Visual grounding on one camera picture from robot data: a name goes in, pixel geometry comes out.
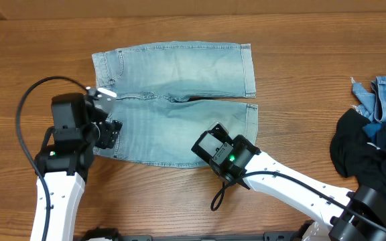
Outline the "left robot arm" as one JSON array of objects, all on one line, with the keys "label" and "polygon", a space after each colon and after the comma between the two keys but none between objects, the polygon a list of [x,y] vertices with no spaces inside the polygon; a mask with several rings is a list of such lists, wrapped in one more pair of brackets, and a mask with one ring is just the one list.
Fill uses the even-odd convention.
[{"label": "left robot arm", "polygon": [[122,128],[117,120],[107,121],[116,97],[104,88],[53,97],[54,125],[46,131],[34,160],[43,179],[37,181],[31,240],[73,239],[93,150],[112,149]]}]

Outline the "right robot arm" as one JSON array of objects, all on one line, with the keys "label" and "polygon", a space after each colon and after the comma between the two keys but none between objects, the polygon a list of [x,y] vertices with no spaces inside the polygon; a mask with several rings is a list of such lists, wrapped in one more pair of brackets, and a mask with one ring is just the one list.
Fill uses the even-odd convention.
[{"label": "right robot arm", "polygon": [[351,191],[312,179],[279,163],[242,135],[230,138],[220,123],[200,135],[192,152],[222,180],[212,211],[220,207],[226,189],[241,185],[310,217],[302,240],[386,240],[386,201],[370,187]]}]

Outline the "light blue denim shorts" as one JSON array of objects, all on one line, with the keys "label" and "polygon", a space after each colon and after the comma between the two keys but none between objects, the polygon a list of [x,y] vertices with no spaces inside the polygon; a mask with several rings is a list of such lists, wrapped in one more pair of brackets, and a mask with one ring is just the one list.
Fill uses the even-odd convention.
[{"label": "light blue denim shorts", "polygon": [[122,124],[101,157],[159,167],[197,168],[199,136],[221,123],[231,137],[255,142],[259,108],[251,46],[159,42],[92,55],[96,86],[117,97],[110,121]]}]

